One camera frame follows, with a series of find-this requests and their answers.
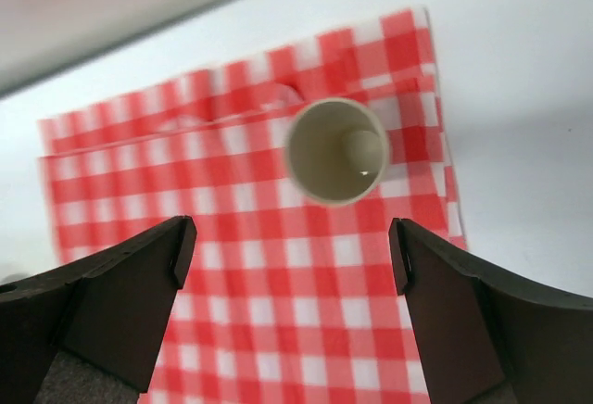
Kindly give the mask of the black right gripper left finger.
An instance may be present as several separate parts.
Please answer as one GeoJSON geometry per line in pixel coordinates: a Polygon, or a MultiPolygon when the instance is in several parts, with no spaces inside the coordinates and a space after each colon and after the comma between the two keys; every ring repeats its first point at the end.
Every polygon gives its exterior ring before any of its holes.
{"type": "Polygon", "coordinates": [[[1,286],[4,403],[136,403],[147,392],[196,243],[177,216],[1,286]]]}

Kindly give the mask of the beige paper cup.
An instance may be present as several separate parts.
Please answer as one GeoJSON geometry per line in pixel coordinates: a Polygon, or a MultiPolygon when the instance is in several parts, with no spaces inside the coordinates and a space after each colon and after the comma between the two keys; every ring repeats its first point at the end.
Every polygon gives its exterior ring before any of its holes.
{"type": "Polygon", "coordinates": [[[377,115],[344,97],[302,108],[284,145],[291,180],[303,195],[328,207],[367,196],[383,180],[390,158],[388,135],[377,115]]]}

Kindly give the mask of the red white checkered cloth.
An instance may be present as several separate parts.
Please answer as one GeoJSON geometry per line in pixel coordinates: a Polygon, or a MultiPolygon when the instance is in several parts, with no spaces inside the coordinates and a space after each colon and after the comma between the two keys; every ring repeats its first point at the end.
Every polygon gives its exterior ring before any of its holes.
{"type": "Polygon", "coordinates": [[[388,244],[395,217],[464,242],[424,8],[408,8],[42,120],[68,263],[176,215],[197,228],[146,403],[425,403],[388,244]],[[297,112],[367,105],[379,186],[327,208],[289,178],[297,112]]]}

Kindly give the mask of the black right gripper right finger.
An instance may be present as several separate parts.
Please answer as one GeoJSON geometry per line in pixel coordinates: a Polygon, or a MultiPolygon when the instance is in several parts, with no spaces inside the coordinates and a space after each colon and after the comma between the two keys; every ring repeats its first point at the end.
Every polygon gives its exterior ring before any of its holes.
{"type": "Polygon", "coordinates": [[[389,245],[434,403],[589,403],[592,300],[395,218],[389,245]]]}

